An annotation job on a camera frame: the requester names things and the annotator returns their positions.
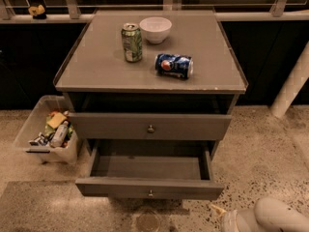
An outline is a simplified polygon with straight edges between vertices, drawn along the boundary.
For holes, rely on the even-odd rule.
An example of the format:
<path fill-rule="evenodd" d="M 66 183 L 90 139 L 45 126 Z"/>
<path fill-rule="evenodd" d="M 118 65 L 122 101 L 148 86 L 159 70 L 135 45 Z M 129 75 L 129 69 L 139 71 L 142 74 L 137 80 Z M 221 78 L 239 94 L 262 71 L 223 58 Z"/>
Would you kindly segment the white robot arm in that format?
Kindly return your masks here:
<path fill-rule="evenodd" d="M 309 217 L 273 197 L 260 198 L 245 210 L 211 208 L 221 218 L 222 232 L 309 232 Z"/>

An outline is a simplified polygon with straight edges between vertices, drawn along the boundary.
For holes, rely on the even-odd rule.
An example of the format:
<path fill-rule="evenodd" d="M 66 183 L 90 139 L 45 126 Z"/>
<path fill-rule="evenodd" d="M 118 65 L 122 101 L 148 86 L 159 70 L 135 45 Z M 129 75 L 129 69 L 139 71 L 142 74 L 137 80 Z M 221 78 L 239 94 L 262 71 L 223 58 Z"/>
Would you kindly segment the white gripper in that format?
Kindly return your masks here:
<path fill-rule="evenodd" d="M 255 216 L 252 209 L 226 210 L 211 204 L 211 208 L 219 217 L 222 217 L 222 232 L 253 232 Z"/>

